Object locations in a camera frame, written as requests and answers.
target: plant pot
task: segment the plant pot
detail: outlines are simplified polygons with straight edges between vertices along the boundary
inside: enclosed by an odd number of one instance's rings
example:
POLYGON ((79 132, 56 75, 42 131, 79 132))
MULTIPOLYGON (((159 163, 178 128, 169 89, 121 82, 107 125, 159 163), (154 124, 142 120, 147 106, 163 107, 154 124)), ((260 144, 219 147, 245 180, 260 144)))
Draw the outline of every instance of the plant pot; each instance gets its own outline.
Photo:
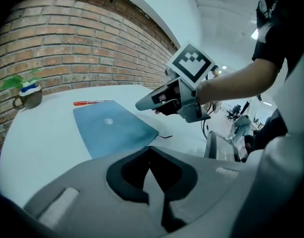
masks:
POLYGON ((42 102, 42 98, 43 93, 41 86, 31 84, 19 91, 19 94, 13 100, 13 107, 15 109, 22 109, 23 107, 26 107, 27 109, 32 109, 42 102), (20 99, 22 102, 22 104, 19 106, 15 104, 17 99, 20 99))

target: handle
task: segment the handle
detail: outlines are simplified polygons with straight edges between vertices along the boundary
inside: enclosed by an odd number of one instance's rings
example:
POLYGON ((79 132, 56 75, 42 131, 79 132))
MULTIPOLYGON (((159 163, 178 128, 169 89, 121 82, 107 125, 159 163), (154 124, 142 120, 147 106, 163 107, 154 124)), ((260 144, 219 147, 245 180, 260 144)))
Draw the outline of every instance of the handle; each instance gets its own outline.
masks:
POLYGON ((17 95, 17 96, 15 97, 15 99, 13 100, 13 108, 19 110, 19 109, 22 109, 23 107, 24 107, 24 100, 23 100, 23 98, 22 98, 21 96, 17 95), (15 102, 16 102, 17 99, 20 99, 21 102, 22 102, 22 104, 19 105, 19 106, 17 106, 17 105, 15 104, 15 102))

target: mug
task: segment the mug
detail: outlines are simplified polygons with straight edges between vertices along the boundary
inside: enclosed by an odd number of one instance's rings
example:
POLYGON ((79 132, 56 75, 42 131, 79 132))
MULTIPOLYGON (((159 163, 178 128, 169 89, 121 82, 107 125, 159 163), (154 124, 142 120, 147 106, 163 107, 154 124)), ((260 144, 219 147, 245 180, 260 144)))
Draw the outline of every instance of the mug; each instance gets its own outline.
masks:
POLYGON ((20 91, 19 94, 15 96, 15 99, 13 100, 13 107, 17 110, 22 109, 23 107, 26 107, 27 109, 32 109, 42 102, 42 97, 43 93, 40 85, 27 90, 25 93, 20 91), (22 103, 19 106, 15 104, 17 99, 20 99, 22 103))

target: green leaves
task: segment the green leaves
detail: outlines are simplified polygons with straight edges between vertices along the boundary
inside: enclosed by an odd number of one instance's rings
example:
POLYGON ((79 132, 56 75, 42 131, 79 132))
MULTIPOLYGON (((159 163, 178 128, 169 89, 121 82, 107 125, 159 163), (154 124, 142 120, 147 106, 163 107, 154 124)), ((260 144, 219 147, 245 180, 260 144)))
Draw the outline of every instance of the green leaves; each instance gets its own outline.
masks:
POLYGON ((25 80, 22 76, 20 75, 13 75, 6 80, 4 80, 3 85, 0 87, 0 90, 5 90, 9 88, 18 88, 21 90, 23 88, 24 83, 35 83, 36 81, 41 80, 41 77, 35 77, 35 72, 38 72, 38 69, 33 69, 29 71, 30 74, 28 76, 32 76, 32 78, 25 80))
POLYGON ((13 75, 12 77, 4 80, 4 84, 0 87, 0 90, 9 88, 23 88, 23 78, 19 75, 13 75))
POLYGON ((35 72, 38 72, 38 71, 39 71, 39 69, 33 69, 30 71, 30 73, 34 74, 35 72))
POLYGON ((39 81, 39 80, 41 80, 42 78, 41 77, 33 77, 33 78, 31 78, 31 79, 29 79, 27 82, 28 83, 31 83, 31 82, 33 82, 33 81, 39 81))

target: ceiling light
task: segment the ceiling light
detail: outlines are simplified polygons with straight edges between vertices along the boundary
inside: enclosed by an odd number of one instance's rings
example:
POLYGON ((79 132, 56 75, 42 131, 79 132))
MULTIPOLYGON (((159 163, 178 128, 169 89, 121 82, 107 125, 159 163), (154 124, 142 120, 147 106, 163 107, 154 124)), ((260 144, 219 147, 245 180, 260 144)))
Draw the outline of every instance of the ceiling light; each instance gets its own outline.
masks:
POLYGON ((257 29, 252 33, 251 38, 257 40, 257 37, 259 35, 259 32, 257 31, 257 29))

